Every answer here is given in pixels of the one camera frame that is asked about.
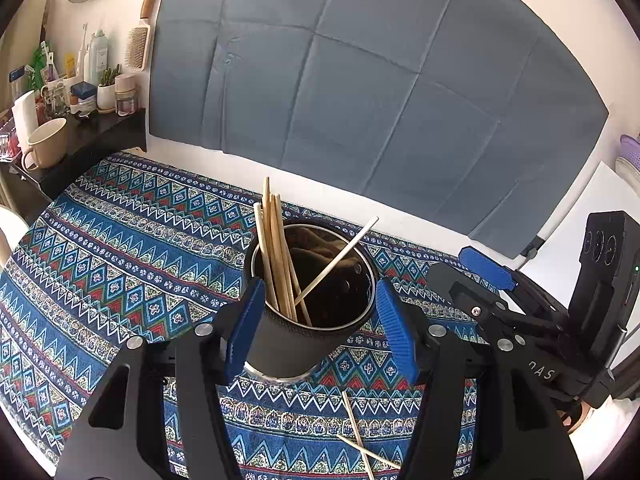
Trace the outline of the person's right hand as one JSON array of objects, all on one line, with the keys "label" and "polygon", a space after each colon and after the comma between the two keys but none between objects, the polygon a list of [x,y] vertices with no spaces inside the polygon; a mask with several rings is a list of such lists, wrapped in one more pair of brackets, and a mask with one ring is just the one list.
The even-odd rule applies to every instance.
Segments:
[{"label": "person's right hand", "polygon": [[573,400],[556,412],[567,434],[572,434],[587,418],[592,407],[584,400]]}]

